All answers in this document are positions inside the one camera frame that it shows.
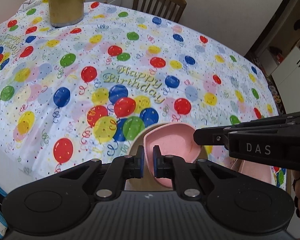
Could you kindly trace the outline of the pink bear-shaped plate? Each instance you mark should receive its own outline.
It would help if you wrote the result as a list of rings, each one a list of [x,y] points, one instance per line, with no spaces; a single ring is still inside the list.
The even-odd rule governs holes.
[[[210,161],[241,174],[275,185],[270,166],[232,158],[224,146],[204,146],[204,148]]]

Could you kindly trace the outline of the white storage cabinet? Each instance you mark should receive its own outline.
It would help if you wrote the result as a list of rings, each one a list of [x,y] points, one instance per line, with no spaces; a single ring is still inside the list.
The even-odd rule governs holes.
[[[300,49],[293,48],[271,75],[286,113],[300,112]]]

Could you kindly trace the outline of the small pink eared bowl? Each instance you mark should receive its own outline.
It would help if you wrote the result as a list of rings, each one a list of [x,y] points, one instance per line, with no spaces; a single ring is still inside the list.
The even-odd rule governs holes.
[[[200,155],[201,147],[194,142],[195,129],[189,124],[172,122],[148,132],[143,139],[146,163],[154,175],[153,147],[159,146],[162,155],[176,155],[187,163],[194,162]]]

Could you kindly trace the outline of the balloon birthday tablecloth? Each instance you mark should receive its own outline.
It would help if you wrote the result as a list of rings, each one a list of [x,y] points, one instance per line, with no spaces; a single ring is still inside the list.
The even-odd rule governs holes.
[[[86,3],[81,22],[50,24],[34,0],[0,24],[0,190],[91,158],[128,153],[145,129],[277,115],[262,71],[195,30]]]

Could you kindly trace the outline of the dark wooden chair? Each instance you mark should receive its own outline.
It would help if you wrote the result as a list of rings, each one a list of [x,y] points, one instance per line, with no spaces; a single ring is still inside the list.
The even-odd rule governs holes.
[[[133,10],[178,23],[187,6],[185,0],[133,0]]]

